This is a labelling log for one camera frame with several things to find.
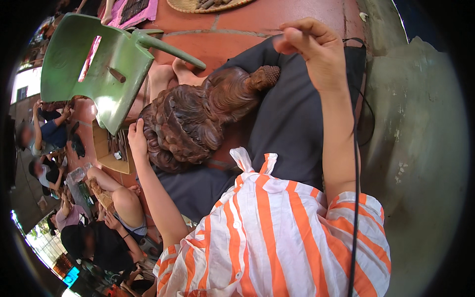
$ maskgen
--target chair leg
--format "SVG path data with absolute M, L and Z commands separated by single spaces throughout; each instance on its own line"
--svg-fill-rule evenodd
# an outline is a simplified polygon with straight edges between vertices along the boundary
M 198 67 L 201 70 L 206 69 L 206 64 L 201 60 L 193 57 L 190 54 L 185 53 L 181 49 L 178 49 L 174 46 L 169 45 L 166 42 L 163 42 L 159 39 L 156 39 L 150 35 L 145 34 L 142 30 L 135 30 L 132 33 L 132 38 L 136 38 L 137 42 L 144 48 L 156 48 L 162 50 L 170 55 L 179 57 L 180 59 L 187 61 L 188 63 Z

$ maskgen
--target dark gray pants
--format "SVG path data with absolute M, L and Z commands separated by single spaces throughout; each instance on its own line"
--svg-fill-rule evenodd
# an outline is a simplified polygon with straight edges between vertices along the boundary
M 366 51 L 360 50 L 359 53 L 359 61 L 363 58 L 362 70 L 359 71 L 361 75 L 358 73 L 356 81 L 353 81 L 350 77 L 354 65 L 348 61 L 345 50 L 347 69 L 350 69 L 349 83 L 361 87 Z M 259 171 L 264 163 L 264 154 L 277 153 L 272 176 L 322 190 L 322 107 L 320 95 L 310 82 L 303 58 L 298 54 L 278 54 L 272 45 L 272 38 L 269 38 L 228 60 L 216 71 L 241 67 L 251 73 L 263 65 L 279 66 L 281 74 L 275 87 L 264 95 L 257 113 L 246 148 L 252 166 Z M 353 107 L 357 98 L 357 94 L 352 94 Z M 209 214 L 236 178 L 231 172 L 204 165 L 180 174 L 166 173 L 156 166 L 154 170 L 180 212 L 196 222 Z

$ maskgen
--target hand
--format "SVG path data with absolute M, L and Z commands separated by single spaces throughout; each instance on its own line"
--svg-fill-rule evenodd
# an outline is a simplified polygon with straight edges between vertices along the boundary
M 274 39 L 277 52 L 299 53 L 307 64 L 313 86 L 321 92 L 348 90 L 342 38 L 313 18 L 284 23 L 282 38 Z
M 37 102 L 33 105 L 33 115 L 38 116 L 38 108 L 41 106 L 41 100 L 38 99 Z
M 71 110 L 70 110 L 70 108 L 69 108 L 69 105 L 66 105 L 66 107 L 63 108 L 63 114 L 62 114 L 62 116 L 63 116 L 65 119 L 67 119 L 67 118 L 69 118 L 69 117 L 71 116 Z
M 132 157 L 135 161 L 148 160 L 147 139 L 143 135 L 143 119 L 129 126 L 129 145 L 132 151 Z
M 109 211 L 105 212 L 104 222 L 106 226 L 112 230 L 118 230 L 120 227 L 122 227 L 122 224 Z

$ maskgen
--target pink cloth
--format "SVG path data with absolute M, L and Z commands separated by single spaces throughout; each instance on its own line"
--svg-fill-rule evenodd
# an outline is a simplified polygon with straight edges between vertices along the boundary
M 146 9 L 139 12 L 124 24 L 119 25 L 122 18 L 122 8 L 126 5 L 126 3 L 127 0 L 118 0 L 116 3 L 114 3 L 114 6 L 112 6 L 112 21 L 107 24 L 108 26 L 125 29 L 127 27 L 137 25 L 138 23 L 141 23 L 145 20 L 155 20 L 157 16 L 158 0 L 150 0 Z

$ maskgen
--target bare foot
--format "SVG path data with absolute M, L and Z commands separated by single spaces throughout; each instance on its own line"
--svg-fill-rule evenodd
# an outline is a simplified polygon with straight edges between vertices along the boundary
M 151 100 L 155 99 L 161 91 L 166 90 L 170 81 L 175 77 L 171 65 L 159 65 L 156 61 L 152 63 L 148 74 Z
M 207 77 L 197 77 L 185 65 L 185 61 L 175 58 L 172 63 L 173 71 L 177 75 L 179 85 L 201 86 Z
M 138 184 L 133 185 L 132 187 L 128 187 L 129 190 L 135 193 L 135 195 L 139 196 L 140 192 L 142 191 L 140 189 L 140 186 Z
M 112 21 L 112 13 L 107 13 L 107 11 L 105 12 L 104 16 L 102 17 L 101 19 L 101 24 L 103 25 L 107 25 L 108 23 L 110 23 Z

